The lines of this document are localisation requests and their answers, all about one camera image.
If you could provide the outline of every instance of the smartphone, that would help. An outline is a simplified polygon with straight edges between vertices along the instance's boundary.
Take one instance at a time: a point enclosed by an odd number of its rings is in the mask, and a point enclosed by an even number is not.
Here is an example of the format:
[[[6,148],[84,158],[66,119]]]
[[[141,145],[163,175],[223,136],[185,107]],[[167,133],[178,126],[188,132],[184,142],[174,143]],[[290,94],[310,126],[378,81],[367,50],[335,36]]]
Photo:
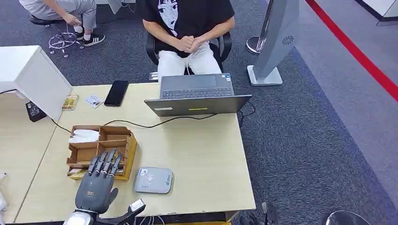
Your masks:
[[[115,81],[112,84],[111,90],[105,99],[104,105],[106,106],[120,106],[122,104],[124,94],[126,94],[128,81]]]

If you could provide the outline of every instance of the robotic hand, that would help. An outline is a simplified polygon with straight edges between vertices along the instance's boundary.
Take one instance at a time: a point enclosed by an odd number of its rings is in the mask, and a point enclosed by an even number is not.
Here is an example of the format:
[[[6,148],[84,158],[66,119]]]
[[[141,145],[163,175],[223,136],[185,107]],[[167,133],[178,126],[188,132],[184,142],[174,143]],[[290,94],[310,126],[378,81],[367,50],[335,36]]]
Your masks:
[[[76,194],[75,205],[77,209],[65,220],[64,225],[92,225],[94,222],[117,225],[144,211],[145,204],[140,199],[131,204],[127,213],[121,217],[110,219],[99,217],[100,214],[108,210],[118,193],[118,189],[112,190],[112,186],[122,155],[118,155],[112,165],[115,153],[116,149],[113,149],[107,157],[107,152],[105,151],[101,156],[96,156],[92,159]]]

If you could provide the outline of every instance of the wooden organizer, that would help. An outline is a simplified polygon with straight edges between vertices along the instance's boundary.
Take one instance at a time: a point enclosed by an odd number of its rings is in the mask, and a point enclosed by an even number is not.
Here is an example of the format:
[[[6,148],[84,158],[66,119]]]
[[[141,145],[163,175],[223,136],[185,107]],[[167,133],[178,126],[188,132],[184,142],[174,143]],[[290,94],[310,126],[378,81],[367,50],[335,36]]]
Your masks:
[[[102,154],[104,151],[110,152],[113,148],[116,148],[116,153],[123,155],[124,158],[119,164],[119,169],[123,169],[123,172],[116,173],[115,179],[129,180],[137,148],[137,140],[130,130],[126,127],[79,125],[72,128],[71,135],[74,134],[76,129],[98,131],[99,141],[69,144],[71,153],[70,157],[66,160],[66,164],[69,166],[68,176],[71,179],[81,180],[92,158]],[[80,171],[71,173],[72,169],[80,169]]]

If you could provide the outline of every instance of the gray laptop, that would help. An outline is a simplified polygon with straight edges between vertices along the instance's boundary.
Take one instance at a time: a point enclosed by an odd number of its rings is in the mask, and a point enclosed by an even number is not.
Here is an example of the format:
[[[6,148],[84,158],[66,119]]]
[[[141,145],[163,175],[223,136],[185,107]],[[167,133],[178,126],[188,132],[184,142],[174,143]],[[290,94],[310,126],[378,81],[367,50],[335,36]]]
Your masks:
[[[237,113],[251,95],[235,96],[230,74],[164,76],[160,98],[144,102],[160,117]]]

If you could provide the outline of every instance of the red line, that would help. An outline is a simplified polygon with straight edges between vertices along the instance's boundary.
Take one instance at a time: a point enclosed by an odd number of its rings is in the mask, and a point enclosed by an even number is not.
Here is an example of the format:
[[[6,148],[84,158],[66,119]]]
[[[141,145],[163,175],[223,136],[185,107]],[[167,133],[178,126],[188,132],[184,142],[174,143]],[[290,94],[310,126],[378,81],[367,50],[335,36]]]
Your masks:
[[[308,5],[326,24],[329,30],[338,38],[353,57],[379,82],[379,84],[398,102],[398,86],[388,78],[333,22],[315,0],[306,0]]]

